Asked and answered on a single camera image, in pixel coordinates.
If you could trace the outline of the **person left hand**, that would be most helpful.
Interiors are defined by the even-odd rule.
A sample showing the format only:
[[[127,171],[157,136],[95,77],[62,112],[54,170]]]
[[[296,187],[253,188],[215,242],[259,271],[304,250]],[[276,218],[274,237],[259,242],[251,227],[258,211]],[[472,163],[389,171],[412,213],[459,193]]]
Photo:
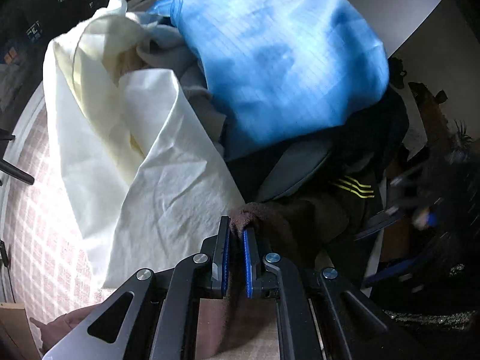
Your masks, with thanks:
[[[73,310],[67,314],[62,314],[51,322],[43,323],[33,317],[29,318],[32,323],[41,333],[41,354],[46,354],[51,350],[61,339],[76,328],[90,313],[98,306],[86,306],[80,309]]]

